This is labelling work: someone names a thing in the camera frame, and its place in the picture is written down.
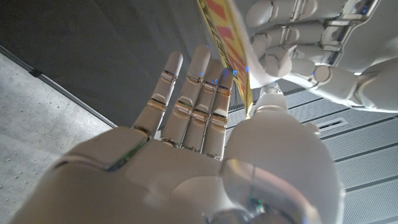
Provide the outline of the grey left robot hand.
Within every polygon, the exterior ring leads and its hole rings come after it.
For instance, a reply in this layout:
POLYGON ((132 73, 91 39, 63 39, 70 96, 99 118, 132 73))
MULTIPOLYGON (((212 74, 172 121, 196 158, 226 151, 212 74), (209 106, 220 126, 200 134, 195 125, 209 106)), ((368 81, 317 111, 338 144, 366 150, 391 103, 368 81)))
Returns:
POLYGON ((357 110, 397 111, 396 1, 258 1, 246 24, 267 74, 357 110))

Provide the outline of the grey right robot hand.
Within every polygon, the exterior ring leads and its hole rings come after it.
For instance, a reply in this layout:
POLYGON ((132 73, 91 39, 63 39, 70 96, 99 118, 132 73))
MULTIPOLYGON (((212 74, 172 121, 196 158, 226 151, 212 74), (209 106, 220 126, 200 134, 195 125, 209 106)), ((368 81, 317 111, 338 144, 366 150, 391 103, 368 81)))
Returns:
POLYGON ((314 124, 287 110, 277 83, 226 137, 232 72, 199 46, 155 138, 183 62, 174 51, 132 127, 64 154, 13 223, 341 223, 345 191, 314 124))

